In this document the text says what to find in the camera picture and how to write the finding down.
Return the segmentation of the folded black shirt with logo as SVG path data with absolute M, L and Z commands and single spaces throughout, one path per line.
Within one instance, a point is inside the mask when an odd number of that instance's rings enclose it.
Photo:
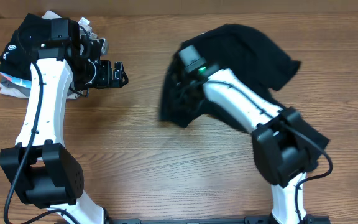
M 21 25 L 14 31 L 10 41 L 0 55 L 0 72 L 15 78 L 30 80 L 29 53 L 34 44 L 50 37 L 51 20 L 34 14 L 26 15 Z

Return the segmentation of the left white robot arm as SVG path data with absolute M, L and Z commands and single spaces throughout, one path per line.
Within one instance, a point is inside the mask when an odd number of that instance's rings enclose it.
M 128 78 L 121 62 L 102 59 L 105 39 L 88 34 L 54 34 L 30 51 L 31 89 L 21 131 L 12 148 L 0 152 L 11 187 L 7 198 L 59 214 L 68 223 L 111 223 L 105 208 L 85 192 L 83 169 L 63 140 L 69 93 L 121 88 Z

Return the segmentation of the black t-shirt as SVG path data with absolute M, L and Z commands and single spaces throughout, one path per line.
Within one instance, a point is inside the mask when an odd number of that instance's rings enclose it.
M 297 73 L 300 61 L 292 60 L 263 32 L 240 24 L 224 24 L 181 43 L 180 48 L 194 46 L 207 62 L 216 62 L 222 68 L 230 68 L 235 76 L 256 94 L 272 104 L 279 104 L 270 90 L 281 90 Z M 197 117 L 208 114 L 245 132 L 238 121 L 219 105 L 203 100 L 193 110 L 176 107 L 180 96 L 178 80 L 173 74 L 180 71 L 179 55 L 174 53 L 163 83 L 159 119 L 171 121 L 186 128 Z

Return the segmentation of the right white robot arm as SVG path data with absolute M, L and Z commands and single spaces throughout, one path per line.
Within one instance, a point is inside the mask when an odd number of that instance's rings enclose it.
M 318 159 L 326 157 L 328 138 L 308 124 L 295 108 L 279 105 L 254 91 L 230 68 L 174 60 L 163 86 L 160 119 L 181 127 L 208 114 L 249 134 L 254 162 L 272 189 L 268 215 L 244 217 L 244 223 L 329 223 L 309 214 L 303 186 Z

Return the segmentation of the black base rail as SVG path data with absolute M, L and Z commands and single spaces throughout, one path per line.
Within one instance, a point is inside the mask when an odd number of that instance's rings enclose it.
M 215 218 L 197 220 L 140 220 L 134 219 L 112 219 L 109 224 L 277 224 L 272 215 L 257 215 L 244 218 Z

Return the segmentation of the folded white garment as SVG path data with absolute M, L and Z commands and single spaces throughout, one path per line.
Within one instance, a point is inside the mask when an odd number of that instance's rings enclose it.
M 73 72 L 68 98 L 86 96 L 90 88 L 109 88 L 111 63 L 101 60 L 108 42 L 98 37 L 89 20 L 78 22 L 62 18 L 52 11 L 42 17 L 25 16 L 0 55 L 0 92 L 16 98 L 28 98 L 31 89 L 31 65 L 40 59 L 66 61 Z

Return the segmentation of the folded light blue garment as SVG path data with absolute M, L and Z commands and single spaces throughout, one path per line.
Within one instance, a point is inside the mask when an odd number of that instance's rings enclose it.
M 1 83 L 3 86 L 20 86 L 22 88 L 31 89 L 32 82 L 30 80 L 13 77 L 3 72 L 0 72 L 0 75 L 2 75 Z

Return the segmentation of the folded grey garment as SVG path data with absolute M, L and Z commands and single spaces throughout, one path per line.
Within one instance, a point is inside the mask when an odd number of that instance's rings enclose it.
M 9 81 L 7 78 L 2 78 L 0 82 L 0 94 L 13 95 L 13 96 L 26 96 L 30 94 L 30 88 L 22 85 L 15 84 Z

